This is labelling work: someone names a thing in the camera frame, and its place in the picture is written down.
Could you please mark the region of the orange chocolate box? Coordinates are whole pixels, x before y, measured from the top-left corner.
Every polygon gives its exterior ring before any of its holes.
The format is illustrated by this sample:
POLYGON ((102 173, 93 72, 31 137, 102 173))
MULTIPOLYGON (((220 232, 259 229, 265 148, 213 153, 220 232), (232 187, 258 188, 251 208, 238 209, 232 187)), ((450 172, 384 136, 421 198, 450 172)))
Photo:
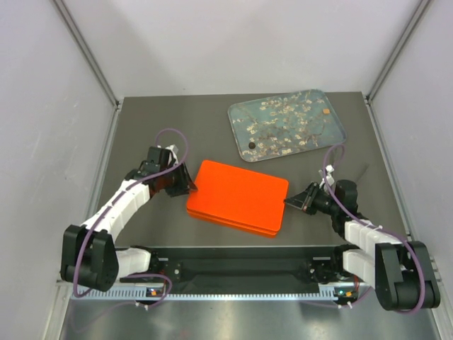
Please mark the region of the orange chocolate box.
POLYGON ((225 220, 220 220, 220 219, 215 218, 215 217, 207 217, 205 215, 198 214, 198 213, 190 211, 190 210, 187 210, 187 213, 192 218, 199 219, 199 220, 202 220, 202 221, 205 221, 205 222, 210 222, 210 223, 213 223, 213 224, 216 224, 216 225, 221 225, 223 227, 230 227, 232 229, 240 230, 242 232, 247 232, 247 233, 251 233, 251 234, 257 234, 259 236, 267 237, 267 238, 275 238, 277 236, 277 232, 272 232, 272 231, 269 231, 269 230, 266 230, 266 229, 259 229, 259 228, 256 228, 256 227, 240 225, 237 222, 227 222, 225 220))

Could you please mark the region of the orange box lid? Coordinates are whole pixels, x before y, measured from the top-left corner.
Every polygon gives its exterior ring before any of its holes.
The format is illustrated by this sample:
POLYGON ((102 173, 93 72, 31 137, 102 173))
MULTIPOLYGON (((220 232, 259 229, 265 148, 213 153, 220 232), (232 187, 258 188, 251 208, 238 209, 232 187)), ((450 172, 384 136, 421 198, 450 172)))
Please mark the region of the orange box lid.
POLYGON ((186 210, 227 222, 279 232, 289 181, 257 171, 204 160, 186 210))

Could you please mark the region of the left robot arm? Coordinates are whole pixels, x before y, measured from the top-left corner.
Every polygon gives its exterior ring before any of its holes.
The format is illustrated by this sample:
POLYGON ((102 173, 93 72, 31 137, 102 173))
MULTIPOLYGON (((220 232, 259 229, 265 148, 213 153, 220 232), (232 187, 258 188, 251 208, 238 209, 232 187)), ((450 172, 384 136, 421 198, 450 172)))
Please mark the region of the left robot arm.
POLYGON ((60 275, 73 284, 81 298, 92 290, 106 292, 121 278, 138 274, 146 281, 160 274, 160 263, 151 252, 138 247, 117 250, 115 241, 139 209, 157 193, 170 197, 196 189, 184 163, 155 174, 145 169, 131 170, 112 198, 82 225, 64 231, 60 275))

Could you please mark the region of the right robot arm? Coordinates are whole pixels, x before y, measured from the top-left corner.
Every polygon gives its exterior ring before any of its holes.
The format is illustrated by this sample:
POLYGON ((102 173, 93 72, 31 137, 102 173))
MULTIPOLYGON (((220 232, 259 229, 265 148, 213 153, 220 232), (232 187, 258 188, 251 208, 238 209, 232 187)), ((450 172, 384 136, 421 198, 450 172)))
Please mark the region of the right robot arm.
POLYGON ((357 185, 339 180, 334 188, 312 182, 285 204, 307 215, 323 213, 346 243, 337 246, 332 275, 344 281, 356 276, 368 284, 388 311, 409 313, 440 306, 441 294, 427 247, 401 241, 373 225, 358 211, 357 185))

